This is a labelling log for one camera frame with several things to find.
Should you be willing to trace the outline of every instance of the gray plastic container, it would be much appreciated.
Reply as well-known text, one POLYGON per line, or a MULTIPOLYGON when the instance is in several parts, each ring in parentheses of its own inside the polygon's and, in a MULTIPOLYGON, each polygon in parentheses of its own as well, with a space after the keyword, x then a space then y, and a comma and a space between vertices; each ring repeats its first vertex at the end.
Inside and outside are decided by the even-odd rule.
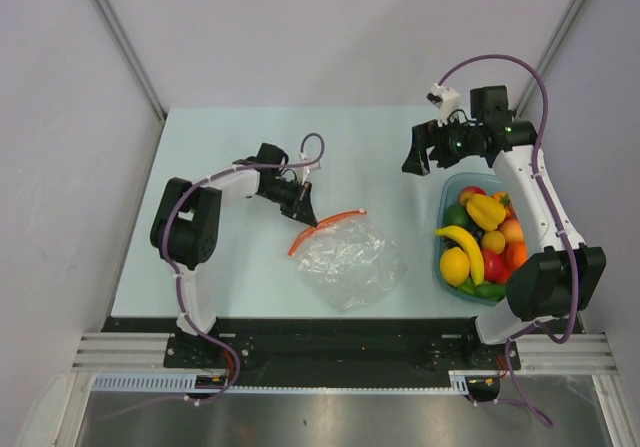
MULTIPOLYGON (((462 172, 460 174, 456 174, 449 178, 447 182, 444 184, 442 188, 442 198, 440 199, 440 210, 438 211, 438 228, 444 227, 444 211, 451 204, 455 204, 458 202, 458 196, 460 192, 465 187, 469 187, 470 185, 475 185, 483 189, 487 195, 495 194, 496 192, 501 192, 505 190, 502 182, 495 175, 489 174, 478 174, 474 172, 462 172)), ((460 292, 455 287, 447 284, 442 275, 440 274, 440 257, 444 253, 444 239, 442 237, 437 237, 434 235, 435 245, 435 256, 433 259, 433 269, 436 273, 436 277, 440 282, 440 285, 452 293, 456 297, 460 297, 461 299, 469 300, 471 302, 477 302, 479 304, 485 305, 496 305, 497 302, 493 300, 481 299, 480 297, 476 297, 475 295, 465 294, 464 292, 460 292)))

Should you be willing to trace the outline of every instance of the reflective floor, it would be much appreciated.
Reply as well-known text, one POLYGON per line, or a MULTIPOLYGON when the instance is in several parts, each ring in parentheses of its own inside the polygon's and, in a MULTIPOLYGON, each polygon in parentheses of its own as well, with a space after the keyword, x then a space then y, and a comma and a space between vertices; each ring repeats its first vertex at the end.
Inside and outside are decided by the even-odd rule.
MULTIPOLYGON (((473 408, 460 396, 227 394, 195 408, 167 401, 111 420, 101 415, 156 394, 93 393, 78 446, 371 447, 610 446, 590 377, 522 379, 554 420, 523 409, 473 408)), ((501 397, 514 397, 510 381, 501 397)))

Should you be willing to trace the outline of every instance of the banana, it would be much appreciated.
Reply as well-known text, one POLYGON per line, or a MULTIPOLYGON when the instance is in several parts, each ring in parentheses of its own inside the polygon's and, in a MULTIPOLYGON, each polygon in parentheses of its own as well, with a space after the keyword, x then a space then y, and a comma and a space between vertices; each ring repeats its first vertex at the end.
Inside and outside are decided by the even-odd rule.
POLYGON ((442 229, 436 230, 435 234, 439 237, 448 237, 451 240, 455 240, 462 250, 464 250, 467 257, 469 257, 469 270, 471 272, 471 279, 476 285, 484 280, 484 259, 480 252, 480 247, 473 236, 457 225, 450 225, 442 229))

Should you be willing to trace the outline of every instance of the lemon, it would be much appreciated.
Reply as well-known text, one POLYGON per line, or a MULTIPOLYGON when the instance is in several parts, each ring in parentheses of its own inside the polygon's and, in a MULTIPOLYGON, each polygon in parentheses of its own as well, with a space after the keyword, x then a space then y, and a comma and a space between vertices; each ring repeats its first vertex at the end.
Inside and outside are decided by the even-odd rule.
POLYGON ((499 230, 487 232, 482 237, 482 248, 490 250, 496 254, 501 254, 506 244, 506 239, 499 230))
POLYGON ((440 257, 440 273, 447 284, 459 286, 469 277, 469 257, 460 247, 445 250, 440 257))

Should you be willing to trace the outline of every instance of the wall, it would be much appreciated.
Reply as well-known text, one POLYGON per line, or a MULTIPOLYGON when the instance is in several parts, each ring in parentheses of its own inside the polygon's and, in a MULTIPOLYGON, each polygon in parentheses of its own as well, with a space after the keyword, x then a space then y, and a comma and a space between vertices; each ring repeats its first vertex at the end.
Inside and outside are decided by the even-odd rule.
POLYGON ((89 0, 0 0, 0 444, 106 310, 159 125, 89 0))
MULTIPOLYGON (((478 53, 536 63, 569 0, 111 0, 163 107, 423 105, 478 53)), ((528 80, 488 62, 456 74, 528 80)))
MULTIPOLYGON (((640 413, 640 0, 589 0, 548 76, 546 163, 574 225, 607 268, 586 311, 606 331, 640 413)), ((526 116, 538 119, 539 99, 526 116)))

